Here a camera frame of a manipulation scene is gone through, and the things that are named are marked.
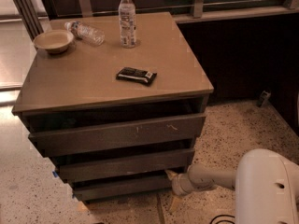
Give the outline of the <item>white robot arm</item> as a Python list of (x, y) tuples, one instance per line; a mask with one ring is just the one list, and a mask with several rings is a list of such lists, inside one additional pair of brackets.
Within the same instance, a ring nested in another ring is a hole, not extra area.
[(216, 187), (235, 192), (235, 224), (299, 224), (299, 165), (268, 149), (253, 149), (235, 170), (200, 163), (183, 174), (166, 172), (172, 187), (171, 212), (183, 196)]

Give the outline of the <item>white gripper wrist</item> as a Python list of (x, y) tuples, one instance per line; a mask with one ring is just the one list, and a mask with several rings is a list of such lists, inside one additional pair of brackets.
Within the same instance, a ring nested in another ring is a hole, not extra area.
[(215, 178), (217, 172), (206, 168), (202, 164), (190, 165), (186, 173), (176, 173), (172, 170), (165, 171), (171, 181), (172, 191), (169, 212), (174, 213), (183, 198), (192, 192), (213, 190), (216, 187)]

